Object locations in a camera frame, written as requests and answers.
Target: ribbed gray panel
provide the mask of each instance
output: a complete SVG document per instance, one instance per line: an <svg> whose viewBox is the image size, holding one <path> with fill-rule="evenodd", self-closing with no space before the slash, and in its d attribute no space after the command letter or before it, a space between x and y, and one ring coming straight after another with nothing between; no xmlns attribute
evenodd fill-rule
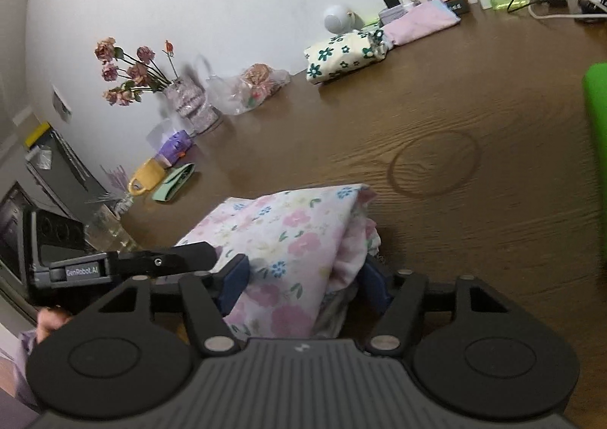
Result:
<svg viewBox="0 0 607 429"><path fill-rule="evenodd" d="M573 429L550 416L491 424L428 400L395 360L351 340L251 340L244 352L205 361L189 386L145 415L77 422L46 414L31 429Z"/></svg>

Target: yellow object with handle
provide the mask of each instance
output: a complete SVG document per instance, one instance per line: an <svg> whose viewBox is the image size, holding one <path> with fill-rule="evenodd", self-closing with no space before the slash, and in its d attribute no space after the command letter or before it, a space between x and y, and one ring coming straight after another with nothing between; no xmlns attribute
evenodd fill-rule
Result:
<svg viewBox="0 0 607 429"><path fill-rule="evenodd" d="M165 169L155 159L149 159L135 171L129 181L129 192L138 196L146 191L151 191L165 178Z"/></svg>

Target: yellow object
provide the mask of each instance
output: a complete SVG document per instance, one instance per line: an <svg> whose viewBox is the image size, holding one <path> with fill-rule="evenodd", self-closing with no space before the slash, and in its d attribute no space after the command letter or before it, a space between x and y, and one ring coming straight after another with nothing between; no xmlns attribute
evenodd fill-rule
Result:
<svg viewBox="0 0 607 429"><path fill-rule="evenodd" d="M146 191L151 191L165 178L165 169L155 159L149 159L135 171L133 178L129 181L129 192L138 196ZM135 189L135 183L141 189Z"/></svg>
<svg viewBox="0 0 607 429"><path fill-rule="evenodd" d="M40 139L40 136L42 136L49 129L50 124L48 122L43 122L34 130L33 133L31 133L27 138L25 138L25 145L27 146L28 150L34 145L36 141Z"/></svg>

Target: human hand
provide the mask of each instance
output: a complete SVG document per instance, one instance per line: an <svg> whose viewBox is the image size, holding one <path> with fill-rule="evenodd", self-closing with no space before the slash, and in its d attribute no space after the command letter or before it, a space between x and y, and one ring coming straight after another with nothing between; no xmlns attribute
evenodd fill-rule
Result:
<svg viewBox="0 0 607 429"><path fill-rule="evenodd" d="M44 308L38 311L36 340L40 344L53 332L72 319L72 315L62 308Z"/></svg>

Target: wooden table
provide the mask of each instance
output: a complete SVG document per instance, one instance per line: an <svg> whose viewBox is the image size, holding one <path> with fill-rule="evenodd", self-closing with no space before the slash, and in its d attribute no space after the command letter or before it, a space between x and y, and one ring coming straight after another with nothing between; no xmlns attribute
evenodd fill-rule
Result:
<svg viewBox="0 0 607 429"><path fill-rule="evenodd" d="M604 25L473 6L461 25L323 87L303 74L197 139L200 174L167 205L139 198L127 230L172 245L228 196L365 182L394 268L472 273L576 349L567 415L607 427L607 274L597 167L582 94L607 60ZM353 308L350 328L368 323Z"/></svg>

